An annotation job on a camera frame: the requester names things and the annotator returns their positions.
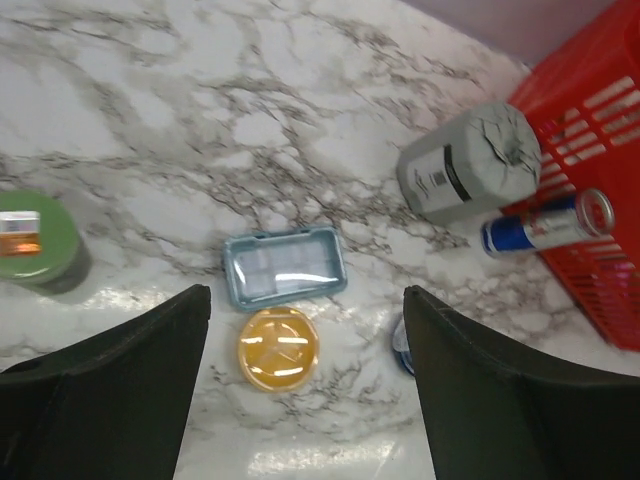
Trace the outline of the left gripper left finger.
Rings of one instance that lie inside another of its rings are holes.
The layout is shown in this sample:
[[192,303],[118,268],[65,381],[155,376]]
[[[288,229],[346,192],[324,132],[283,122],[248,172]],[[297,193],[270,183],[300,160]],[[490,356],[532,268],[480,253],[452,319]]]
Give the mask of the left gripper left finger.
[[210,317],[210,288],[193,285],[2,371],[2,478],[173,478]]

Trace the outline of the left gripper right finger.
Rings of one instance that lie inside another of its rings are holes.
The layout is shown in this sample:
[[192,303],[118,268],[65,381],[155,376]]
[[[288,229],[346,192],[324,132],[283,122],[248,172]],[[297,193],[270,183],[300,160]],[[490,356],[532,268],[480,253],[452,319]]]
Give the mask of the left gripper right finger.
[[638,478],[638,378],[531,348],[419,286],[403,316],[436,478]]

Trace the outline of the dark blue round dish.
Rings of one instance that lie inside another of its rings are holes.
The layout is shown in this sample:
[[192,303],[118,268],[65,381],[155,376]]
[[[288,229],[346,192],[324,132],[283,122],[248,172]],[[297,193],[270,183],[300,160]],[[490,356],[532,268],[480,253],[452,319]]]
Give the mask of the dark blue round dish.
[[400,367],[412,377],[415,376],[404,316],[399,313],[391,335],[391,348]]

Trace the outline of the green bottle cap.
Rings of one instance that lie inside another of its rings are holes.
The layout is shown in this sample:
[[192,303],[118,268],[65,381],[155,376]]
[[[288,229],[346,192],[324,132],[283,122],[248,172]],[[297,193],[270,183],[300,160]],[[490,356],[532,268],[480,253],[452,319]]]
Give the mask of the green bottle cap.
[[31,190],[1,193],[1,278],[31,288],[68,267],[81,236],[56,199]]

